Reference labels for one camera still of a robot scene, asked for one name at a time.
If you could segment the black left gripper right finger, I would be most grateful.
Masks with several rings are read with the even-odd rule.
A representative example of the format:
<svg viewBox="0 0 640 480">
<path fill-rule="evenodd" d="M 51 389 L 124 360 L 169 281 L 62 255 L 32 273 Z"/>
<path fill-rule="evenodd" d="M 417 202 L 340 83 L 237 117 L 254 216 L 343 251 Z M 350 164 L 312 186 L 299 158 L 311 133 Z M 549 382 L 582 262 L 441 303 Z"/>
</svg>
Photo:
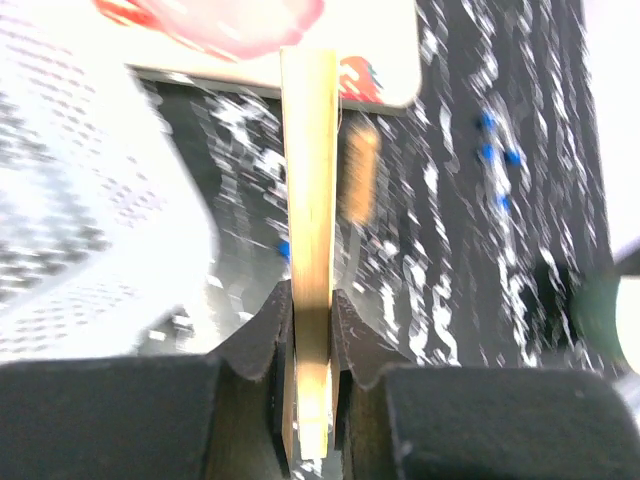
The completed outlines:
<svg viewBox="0 0 640 480">
<path fill-rule="evenodd" d="M 347 479 L 635 479 L 639 434 L 596 374 L 419 367 L 333 296 L 336 445 Z"/>
</svg>

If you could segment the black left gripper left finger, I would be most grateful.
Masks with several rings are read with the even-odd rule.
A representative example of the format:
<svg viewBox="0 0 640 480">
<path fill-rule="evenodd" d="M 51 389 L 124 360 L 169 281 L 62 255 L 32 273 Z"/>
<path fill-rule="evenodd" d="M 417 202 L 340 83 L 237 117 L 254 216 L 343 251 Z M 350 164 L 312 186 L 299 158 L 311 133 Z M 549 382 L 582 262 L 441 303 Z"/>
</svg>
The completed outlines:
<svg viewBox="0 0 640 480">
<path fill-rule="evenodd" d="M 5 479 L 285 479 L 293 453 L 291 285 L 202 355 L 1 369 Z"/>
</svg>

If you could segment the brown test tube brush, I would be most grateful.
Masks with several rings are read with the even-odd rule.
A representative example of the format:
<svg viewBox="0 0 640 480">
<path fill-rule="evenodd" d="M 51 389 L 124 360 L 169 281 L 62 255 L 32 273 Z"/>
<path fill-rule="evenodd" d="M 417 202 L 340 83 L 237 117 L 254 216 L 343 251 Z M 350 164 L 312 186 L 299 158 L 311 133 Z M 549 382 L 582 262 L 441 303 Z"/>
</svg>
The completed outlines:
<svg viewBox="0 0 640 480">
<path fill-rule="evenodd" d="M 375 205 L 376 169 L 381 140 L 369 121 L 355 121 L 345 138 L 344 172 L 340 212 L 350 225 L 349 259 L 342 276 L 342 288 L 352 288 L 360 256 L 360 237 Z"/>
</svg>

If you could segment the wooden test tube clamp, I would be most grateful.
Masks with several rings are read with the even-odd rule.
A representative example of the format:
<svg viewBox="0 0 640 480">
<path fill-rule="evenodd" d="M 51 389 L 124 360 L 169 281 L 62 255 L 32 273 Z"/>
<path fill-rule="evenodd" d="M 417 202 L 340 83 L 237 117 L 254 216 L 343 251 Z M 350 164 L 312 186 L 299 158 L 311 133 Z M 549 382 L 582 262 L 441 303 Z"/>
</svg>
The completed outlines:
<svg viewBox="0 0 640 480">
<path fill-rule="evenodd" d="M 285 47 L 280 66 L 298 438 L 302 459 L 315 460 L 329 444 L 338 60 L 330 49 Z"/>
</svg>

